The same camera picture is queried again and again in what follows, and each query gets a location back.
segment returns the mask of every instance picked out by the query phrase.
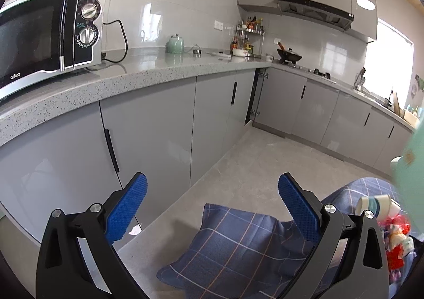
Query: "microwave door handle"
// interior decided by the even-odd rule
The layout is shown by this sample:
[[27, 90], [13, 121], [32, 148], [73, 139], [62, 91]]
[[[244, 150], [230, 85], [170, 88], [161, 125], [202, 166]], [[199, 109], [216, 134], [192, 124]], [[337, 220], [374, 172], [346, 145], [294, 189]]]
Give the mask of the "microwave door handle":
[[59, 25], [59, 68], [61, 72], [65, 71], [65, 57], [63, 49], [65, 44], [65, 14], [67, 5], [68, 0], [63, 0]]

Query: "green teapot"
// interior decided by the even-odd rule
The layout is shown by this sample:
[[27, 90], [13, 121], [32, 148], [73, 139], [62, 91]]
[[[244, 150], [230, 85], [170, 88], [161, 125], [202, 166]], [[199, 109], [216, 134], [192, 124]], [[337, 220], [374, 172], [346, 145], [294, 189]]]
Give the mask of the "green teapot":
[[167, 45], [167, 52], [171, 54], [183, 54], [184, 53], [184, 40], [178, 34], [171, 36]]

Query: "wall socket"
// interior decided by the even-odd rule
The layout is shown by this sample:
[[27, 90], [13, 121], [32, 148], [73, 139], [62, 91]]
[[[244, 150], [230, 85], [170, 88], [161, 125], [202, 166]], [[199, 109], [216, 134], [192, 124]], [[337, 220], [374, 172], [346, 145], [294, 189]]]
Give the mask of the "wall socket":
[[223, 31], [223, 30], [224, 30], [224, 23], [218, 22], [218, 21], [216, 20], [216, 21], [215, 21], [215, 25], [214, 25], [214, 29], [217, 29], [217, 30], [221, 30], [221, 31]]

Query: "plaid cloth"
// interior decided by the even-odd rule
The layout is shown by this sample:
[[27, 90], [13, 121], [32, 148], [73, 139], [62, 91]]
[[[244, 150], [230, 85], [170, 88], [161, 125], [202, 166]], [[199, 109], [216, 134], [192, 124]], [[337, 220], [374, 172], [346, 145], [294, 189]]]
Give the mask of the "plaid cloth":
[[[368, 177], [345, 185], [322, 203], [352, 214], [360, 197], [380, 194], [399, 201], [391, 184]], [[184, 289], [187, 299], [276, 298], [311, 248], [293, 221], [206, 204], [200, 231], [188, 250], [156, 276]], [[317, 292], [329, 286], [335, 270], [327, 271]]]

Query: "range hood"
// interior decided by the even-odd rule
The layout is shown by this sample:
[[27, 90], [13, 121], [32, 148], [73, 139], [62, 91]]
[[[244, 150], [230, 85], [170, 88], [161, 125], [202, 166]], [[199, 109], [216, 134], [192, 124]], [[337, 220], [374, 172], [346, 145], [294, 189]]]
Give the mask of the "range hood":
[[304, 18], [347, 31], [353, 22], [353, 14], [312, 0], [277, 0], [279, 12]]

